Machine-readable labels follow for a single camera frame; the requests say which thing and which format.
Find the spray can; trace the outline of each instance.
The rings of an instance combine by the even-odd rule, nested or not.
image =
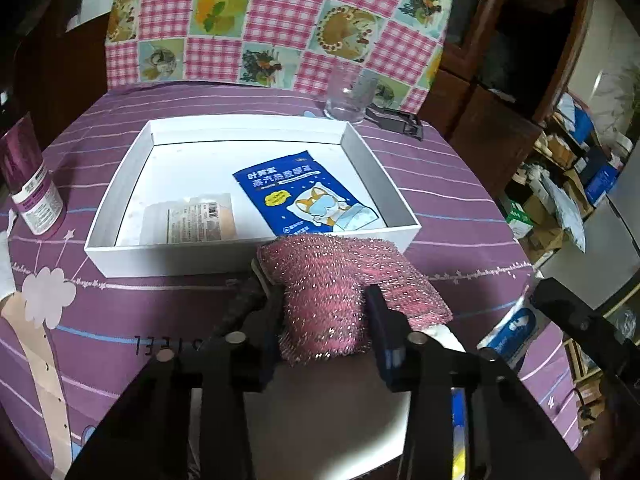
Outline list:
[[[30,114],[0,137],[0,170],[15,209],[31,232],[38,238],[53,235],[65,218],[66,208],[43,161]]]

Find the black cable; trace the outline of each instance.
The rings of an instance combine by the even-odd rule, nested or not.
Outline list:
[[[582,393],[578,388],[573,388],[572,392],[576,392],[578,394],[578,399],[580,399],[580,408],[578,408],[578,414],[582,420],[596,420],[593,415],[591,415],[591,408],[584,403],[584,398],[582,397]]]

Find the purple tablecloth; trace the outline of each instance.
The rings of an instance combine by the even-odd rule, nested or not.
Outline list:
[[[206,338],[234,295],[240,276],[107,279],[82,248],[119,162],[146,121],[196,114],[321,114],[313,98],[289,91],[163,84],[110,91],[45,150],[68,205],[49,240],[34,239],[19,219],[10,236],[15,281],[42,267],[61,267],[76,284],[75,300],[49,333],[68,413],[74,454],[114,400],[170,338],[183,345]],[[357,126],[386,167],[422,229],[406,256],[450,306],[449,327],[466,348],[513,305],[532,273],[495,203],[453,149],[430,126],[424,140]],[[8,205],[0,226],[6,226]],[[578,443],[572,378],[561,333],[550,326],[530,348],[521,378],[572,448]],[[47,472],[52,451],[33,377],[12,327],[0,319],[0,402]]]

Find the checkered quilt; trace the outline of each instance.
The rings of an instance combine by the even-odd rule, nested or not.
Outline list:
[[[114,0],[110,88],[209,80],[323,97],[336,63],[378,75],[376,103],[417,112],[452,0]]]

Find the black clip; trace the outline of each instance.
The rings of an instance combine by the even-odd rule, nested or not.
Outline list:
[[[391,108],[381,108],[375,104],[367,107],[365,114],[383,130],[422,140],[422,123],[415,114],[392,110]]]

